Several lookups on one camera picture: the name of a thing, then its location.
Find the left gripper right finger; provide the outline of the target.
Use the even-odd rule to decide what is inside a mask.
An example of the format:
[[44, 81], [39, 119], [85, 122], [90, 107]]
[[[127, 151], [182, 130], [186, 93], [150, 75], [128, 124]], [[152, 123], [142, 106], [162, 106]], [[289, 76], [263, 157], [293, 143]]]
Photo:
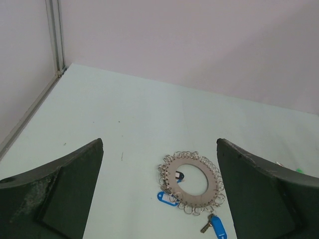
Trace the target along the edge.
[[217, 140], [217, 160], [239, 239], [317, 239], [319, 180]]

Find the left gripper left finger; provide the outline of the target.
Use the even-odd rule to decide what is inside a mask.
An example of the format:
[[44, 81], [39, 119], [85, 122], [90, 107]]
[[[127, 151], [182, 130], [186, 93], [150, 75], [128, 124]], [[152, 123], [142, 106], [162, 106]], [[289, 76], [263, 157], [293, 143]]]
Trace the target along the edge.
[[2, 239], [81, 239], [103, 160], [100, 138], [0, 181]]

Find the metal disc with keyrings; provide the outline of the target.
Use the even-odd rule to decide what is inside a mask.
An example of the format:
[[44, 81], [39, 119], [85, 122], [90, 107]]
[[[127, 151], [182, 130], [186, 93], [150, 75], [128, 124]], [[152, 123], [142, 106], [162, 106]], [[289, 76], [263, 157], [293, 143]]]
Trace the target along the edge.
[[[226, 200], [219, 168], [197, 151], [177, 151], [166, 155], [158, 171], [160, 192], [176, 197], [179, 204], [175, 208], [187, 215], [212, 214]], [[184, 174], [180, 183], [176, 182], [176, 171]]]

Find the blue key tag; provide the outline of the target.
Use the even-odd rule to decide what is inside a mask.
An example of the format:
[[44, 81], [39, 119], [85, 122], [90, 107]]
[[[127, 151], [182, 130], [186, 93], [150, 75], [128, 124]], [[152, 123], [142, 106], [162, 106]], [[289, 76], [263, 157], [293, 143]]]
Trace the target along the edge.
[[201, 233], [205, 233], [209, 228], [213, 228], [215, 235], [218, 239], [227, 239], [227, 233], [221, 219], [215, 214], [208, 216], [206, 225], [200, 230]]

